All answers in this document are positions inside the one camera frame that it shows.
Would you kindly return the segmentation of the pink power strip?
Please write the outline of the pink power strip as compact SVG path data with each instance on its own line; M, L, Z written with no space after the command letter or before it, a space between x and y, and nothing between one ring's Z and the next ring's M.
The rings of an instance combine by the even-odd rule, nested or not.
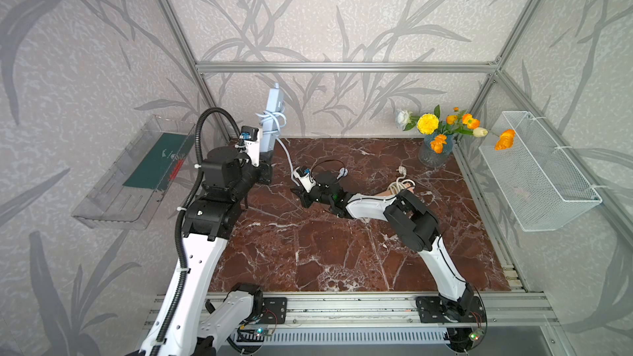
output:
M401 191L411 191L413 192L415 189L414 184L410 183L392 183L390 186L383 192L376 194L377 197L384 197L398 194Z

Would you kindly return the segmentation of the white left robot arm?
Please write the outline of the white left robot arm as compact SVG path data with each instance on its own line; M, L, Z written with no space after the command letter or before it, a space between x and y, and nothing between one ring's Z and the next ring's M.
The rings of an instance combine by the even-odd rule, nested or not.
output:
M177 263L158 317L138 350L139 355L215 355L240 325L260 316L263 296L253 284L234 286L206 320L200 315L220 257L227 248L237 220L247 208L247 196L260 181L261 170L246 153L243 138L235 147L224 146L204 154L204 122L224 117L239 137L255 128L237 127L224 109L204 111L196 122L196 180L175 224Z

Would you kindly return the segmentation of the blue-white power strip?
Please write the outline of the blue-white power strip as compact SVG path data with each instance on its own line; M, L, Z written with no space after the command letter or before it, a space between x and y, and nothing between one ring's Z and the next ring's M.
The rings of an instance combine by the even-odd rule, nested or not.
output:
M262 114L257 114L260 119L261 138L260 152L268 153L274 150L275 142L285 127L285 94L280 85L276 83L269 91L266 108Z

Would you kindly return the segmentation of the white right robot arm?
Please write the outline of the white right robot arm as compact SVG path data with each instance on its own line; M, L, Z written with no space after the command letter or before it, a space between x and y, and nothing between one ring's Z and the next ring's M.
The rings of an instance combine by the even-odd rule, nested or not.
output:
M445 247L436 215L418 199L415 182L407 178L407 170L398 168L400 176L386 191L365 195L345 191L340 179L346 174L332 172L314 175L306 166L292 172L298 196L306 209L315 203L328 207L329 213L341 219L374 219L390 224L405 247L416 252L425 262L438 289L440 308L449 321L462 321L481 315L474 306L476 290L458 272Z

